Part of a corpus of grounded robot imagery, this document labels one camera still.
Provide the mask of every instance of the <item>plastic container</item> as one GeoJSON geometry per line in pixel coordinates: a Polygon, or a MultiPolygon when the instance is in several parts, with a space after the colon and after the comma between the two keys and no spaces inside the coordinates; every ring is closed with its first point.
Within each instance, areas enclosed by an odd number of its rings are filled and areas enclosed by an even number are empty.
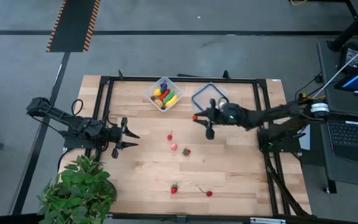
{"type": "Polygon", "coordinates": [[[223,102],[229,101],[227,98],[227,92],[221,86],[216,86],[214,83],[210,82],[205,86],[200,87],[196,93],[191,96],[191,102],[194,104],[194,110],[196,112],[201,112],[209,108],[211,99],[215,99],[216,106],[219,106],[219,100],[223,102]]]}
{"type": "Polygon", "coordinates": [[[175,106],[176,103],[178,103],[178,101],[182,98],[183,96],[183,92],[181,89],[179,89],[179,87],[174,84],[169,78],[167,77],[162,77],[160,78],[157,82],[155,82],[152,86],[150,86],[150,88],[145,92],[145,96],[147,97],[147,99],[150,100],[150,102],[152,102],[152,104],[158,108],[161,112],[167,112],[170,108],[172,108],[173,106],[175,106]],[[174,91],[176,95],[178,95],[178,99],[175,100],[175,102],[173,102],[173,104],[171,106],[169,106],[168,108],[165,108],[165,110],[161,109],[157,104],[154,103],[154,101],[152,101],[151,96],[154,96],[154,90],[156,88],[161,88],[161,83],[166,83],[167,84],[167,88],[171,91],[174,91]]]}

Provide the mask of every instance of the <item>wooden table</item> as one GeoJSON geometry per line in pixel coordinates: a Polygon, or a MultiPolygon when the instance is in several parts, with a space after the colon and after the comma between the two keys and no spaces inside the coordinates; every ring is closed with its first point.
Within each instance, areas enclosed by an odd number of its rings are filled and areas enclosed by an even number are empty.
{"type": "MultiPolygon", "coordinates": [[[[78,96],[84,101],[80,116],[92,117],[99,81],[100,76],[84,76],[78,96]]],[[[114,143],[101,154],[104,170],[110,173],[109,180],[117,188],[117,201],[110,211],[272,216],[264,159],[259,151],[256,130],[215,126],[215,139],[207,140],[205,128],[192,122],[194,111],[190,99],[205,83],[175,83],[183,90],[184,97],[170,111],[161,113],[144,96],[152,82],[114,82],[109,119],[120,123],[123,116],[128,117],[129,129],[140,139],[124,137],[124,141],[136,142],[139,146],[124,149],[118,159],[111,157],[114,143]],[[171,131],[173,139],[168,141],[167,135],[171,131]],[[172,143],[178,144],[177,151],[170,149],[172,143]],[[191,149],[188,157],[181,155],[185,147],[191,149]],[[179,191],[171,194],[170,187],[175,183],[178,183],[179,191]],[[198,187],[213,191],[213,196],[207,197],[198,187]]],[[[227,91],[231,102],[250,110],[256,109],[252,85],[218,85],[227,91]]],[[[280,80],[267,80],[267,86],[271,106],[286,103],[280,80]]],[[[98,119],[102,117],[103,105],[98,119]]],[[[71,151],[62,159],[60,167],[83,153],[83,149],[71,151]]],[[[289,153],[281,153],[281,161],[286,186],[303,209],[310,213],[300,163],[289,153]]],[[[277,186],[275,189],[282,213],[280,191],[277,186]]]]}

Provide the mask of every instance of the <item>laptop keyboard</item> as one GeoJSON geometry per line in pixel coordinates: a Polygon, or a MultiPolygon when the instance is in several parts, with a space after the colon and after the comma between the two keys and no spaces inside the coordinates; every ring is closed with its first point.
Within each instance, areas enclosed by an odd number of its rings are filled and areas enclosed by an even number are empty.
{"type": "Polygon", "coordinates": [[[358,147],[358,124],[328,121],[328,127],[334,145],[358,147]]]}

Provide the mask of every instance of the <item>gray floor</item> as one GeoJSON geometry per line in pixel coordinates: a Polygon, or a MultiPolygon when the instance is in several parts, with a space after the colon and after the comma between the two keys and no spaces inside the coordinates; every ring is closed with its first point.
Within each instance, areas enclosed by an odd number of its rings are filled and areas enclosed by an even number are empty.
{"type": "MultiPolygon", "coordinates": [[[[60,5],[57,0],[0,0],[0,29],[51,29],[60,5]]],[[[358,10],[358,1],[354,5],[358,10]]],[[[343,30],[352,20],[345,4],[332,2],[292,6],[287,0],[104,0],[96,30],[343,30]]],[[[10,213],[39,126],[25,115],[25,107],[32,97],[49,96],[63,57],[45,52],[48,38],[0,36],[0,141],[5,143],[0,150],[0,215],[10,213]]],[[[287,100],[292,100],[320,71],[316,43],[322,39],[94,36],[89,52],[70,55],[56,106],[70,109],[83,75],[117,75],[118,69],[124,75],[220,77],[229,70],[232,77],[279,78],[287,100]]],[[[62,146],[63,139],[49,129],[24,213],[37,210],[35,196],[56,174],[62,146]]],[[[339,193],[327,195],[321,191],[323,168],[305,166],[304,176],[315,215],[358,221],[358,186],[338,183],[339,193]]]]}

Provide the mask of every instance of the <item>strawberry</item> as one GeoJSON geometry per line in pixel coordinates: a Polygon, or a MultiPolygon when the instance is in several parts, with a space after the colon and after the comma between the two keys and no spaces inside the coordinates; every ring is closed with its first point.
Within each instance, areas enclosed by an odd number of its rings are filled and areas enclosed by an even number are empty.
{"type": "Polygon", "coordinates": [[[190,155],[190,153],[191,153],[190,149],[185,148],[181,154],[184,156],[188,156],[190,155]]]}
{"type": "Polygon", "coordinates": [[[175,194],[176,192],[178,192],[178,183],[175,183],[171,186],[171,194],[175,194]]]}

